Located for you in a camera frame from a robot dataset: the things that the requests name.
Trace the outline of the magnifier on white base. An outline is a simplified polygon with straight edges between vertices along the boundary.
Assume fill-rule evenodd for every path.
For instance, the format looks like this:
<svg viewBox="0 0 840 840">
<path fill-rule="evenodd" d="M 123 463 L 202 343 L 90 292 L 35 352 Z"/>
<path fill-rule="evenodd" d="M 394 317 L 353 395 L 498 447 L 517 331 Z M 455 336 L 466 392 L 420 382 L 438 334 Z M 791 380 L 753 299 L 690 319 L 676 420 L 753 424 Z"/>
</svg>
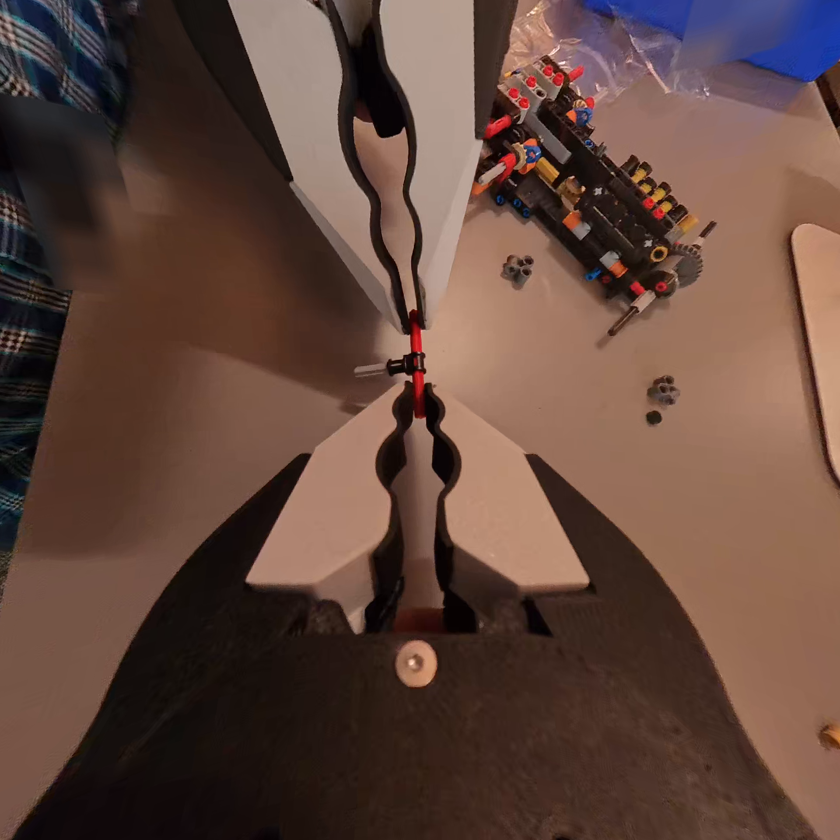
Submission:
<svg viewBox="0 0 840 840">
<path fill-rule="evenodd" d="M 839 234 L 801 224 L 791 234 L 794 278 L 826 461 L 839 479 Z"/>
</svg>

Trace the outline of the clear plastic bag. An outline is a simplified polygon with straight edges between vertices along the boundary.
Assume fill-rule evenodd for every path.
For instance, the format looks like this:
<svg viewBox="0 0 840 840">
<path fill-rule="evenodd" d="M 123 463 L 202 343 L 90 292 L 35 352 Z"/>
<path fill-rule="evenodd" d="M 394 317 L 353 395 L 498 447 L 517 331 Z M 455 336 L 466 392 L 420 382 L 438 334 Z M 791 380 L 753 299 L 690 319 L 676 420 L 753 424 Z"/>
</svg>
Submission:
<svg viewBox="0 0 840 840">
<path fill-rule="evenodd" d="M 677 37 L 596 12 L 585 2 L 520 2 L 502 71 L 522 70 L 545 56 L 568 69 L 583 66 L 577 86 L 598 104 L 614 102 L 643 80 L 666 94 L 734 98 L 748 69 L 737 61 L 687 66 Z"/>
</svg>

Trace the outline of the multicoloured brick technic assembly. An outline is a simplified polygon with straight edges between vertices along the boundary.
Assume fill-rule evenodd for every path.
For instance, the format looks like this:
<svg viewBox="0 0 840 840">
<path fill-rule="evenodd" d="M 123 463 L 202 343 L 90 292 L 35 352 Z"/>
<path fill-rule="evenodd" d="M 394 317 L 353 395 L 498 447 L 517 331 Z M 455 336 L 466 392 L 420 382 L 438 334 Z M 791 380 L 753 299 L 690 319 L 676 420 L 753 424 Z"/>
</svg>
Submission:
<svg viewBox="0 0 840 840">
<path fill-rule="evenodd" d="M 576 83 L 583 73 L 541 56 L 500 77 L 471 195 L 536 221 L 582 266 L 586 282 L 626 304 L 606 334 L 612 339 L 697 282 L 717 223 L 689 242 L 698 218 L 653 178 L 652 165 L 634 155 L 615 163 L 593 141 L 595 100 Z"/>
</svg>

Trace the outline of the small blue plastic bin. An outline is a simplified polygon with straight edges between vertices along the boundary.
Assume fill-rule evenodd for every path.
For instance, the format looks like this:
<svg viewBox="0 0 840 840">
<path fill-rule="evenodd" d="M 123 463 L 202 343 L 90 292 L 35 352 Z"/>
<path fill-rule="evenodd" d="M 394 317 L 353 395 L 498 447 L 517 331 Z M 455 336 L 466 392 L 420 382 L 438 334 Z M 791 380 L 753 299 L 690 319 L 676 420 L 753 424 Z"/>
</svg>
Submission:
<svg viewBox="0 0 840 840">
<path fill-rule="evenodd" d="M 593 11 L 663 29 L 688 67 L 742 60 L 814 81 L 839 59 L 838 1 L 592 1 Z"/>
</svg>

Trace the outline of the red axle with black connector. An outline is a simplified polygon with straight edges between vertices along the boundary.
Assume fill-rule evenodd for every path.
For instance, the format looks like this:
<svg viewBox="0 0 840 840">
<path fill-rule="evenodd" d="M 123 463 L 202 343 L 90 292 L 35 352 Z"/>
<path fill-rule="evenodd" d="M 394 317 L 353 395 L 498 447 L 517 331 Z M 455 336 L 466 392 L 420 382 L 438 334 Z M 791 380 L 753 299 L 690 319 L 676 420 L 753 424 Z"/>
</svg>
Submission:
<svg viewBox="0 0 840 840">
<path fill-rule="evenodd" d="M 411 310 L 409 318 L 410 352 L 397 360 L 385 363 L 385 372 L 391 376 L 409 376 L 413 385 L 413 414 L 415 418 L 426 417 L 426 365 L 423 348 L 422 328 L 418 311 Z"/>
</svg>

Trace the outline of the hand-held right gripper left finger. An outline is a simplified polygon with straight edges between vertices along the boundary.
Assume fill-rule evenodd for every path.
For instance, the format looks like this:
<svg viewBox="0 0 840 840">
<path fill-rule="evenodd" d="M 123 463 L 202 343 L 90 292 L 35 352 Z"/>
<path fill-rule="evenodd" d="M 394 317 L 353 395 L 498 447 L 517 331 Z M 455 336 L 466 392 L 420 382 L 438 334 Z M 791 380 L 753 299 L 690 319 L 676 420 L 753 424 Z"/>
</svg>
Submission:
<svg viewBox="0 0 840 840">
<path fill-rule="evenodd" d="M 356 633 L 390 626 L 404 584 L 392 486 L 413 419 L 412 385 L 395 385 L 316 447 L 246 583 L 336 602 Z"/>
</svg>

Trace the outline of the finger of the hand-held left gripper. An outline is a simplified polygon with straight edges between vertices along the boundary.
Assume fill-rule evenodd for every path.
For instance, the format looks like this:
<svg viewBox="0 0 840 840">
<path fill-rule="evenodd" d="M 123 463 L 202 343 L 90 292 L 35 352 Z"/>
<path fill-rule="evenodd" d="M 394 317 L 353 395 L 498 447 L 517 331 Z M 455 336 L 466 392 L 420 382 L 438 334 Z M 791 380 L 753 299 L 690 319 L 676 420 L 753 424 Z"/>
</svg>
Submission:
<svg viewBox="0 0 840 840">
<path fill-rule="evenodd" d="M 470 1 L 373 3 L 382 68 L 404 111 L 408 289 L 425 329 L 447 290 L 481 146 L 475 17 Z"/>
<path fill-rule="evenodd" d="M 363 3 L 229 3 L 290 171 L 290 186 L 379 312 L 409 333 L 400 270 L 382 235 L 382 201 L 361 164 L 351 39 Z"/>
</svg>

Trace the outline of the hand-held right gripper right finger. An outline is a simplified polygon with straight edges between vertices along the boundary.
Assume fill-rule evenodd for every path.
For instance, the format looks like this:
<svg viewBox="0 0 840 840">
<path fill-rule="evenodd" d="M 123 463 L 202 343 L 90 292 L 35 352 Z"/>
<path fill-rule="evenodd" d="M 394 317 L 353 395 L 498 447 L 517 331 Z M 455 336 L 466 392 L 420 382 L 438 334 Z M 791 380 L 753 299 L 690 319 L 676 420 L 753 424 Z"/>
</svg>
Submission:
<svg viewBox="0 0 840 840">
<path fill-rule="evenodd" d="M 451 633 L 546 633 L 544 596 L 591 585 L 526 452 L 454 397 L 425 391 L 436 505 L 434 562 Z"/>
</svg>

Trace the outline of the person in blue plaid shirt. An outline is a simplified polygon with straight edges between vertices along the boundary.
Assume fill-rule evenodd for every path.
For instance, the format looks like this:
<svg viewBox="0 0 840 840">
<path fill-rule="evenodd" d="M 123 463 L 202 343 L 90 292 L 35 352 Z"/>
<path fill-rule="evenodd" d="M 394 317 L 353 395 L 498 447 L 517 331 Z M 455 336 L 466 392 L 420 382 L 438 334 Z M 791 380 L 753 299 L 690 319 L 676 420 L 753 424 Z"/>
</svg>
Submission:
<svg viewBox="0 0 840 840">
<path fill-rule="evenodd" d="M 2 1 L 1 92 L 101 115 L 113 142 L 131 92 L 138 2 Z M 71 292 L 47 268 L 2 149 L 1 564 L 14 557 Z"/>
</svg>

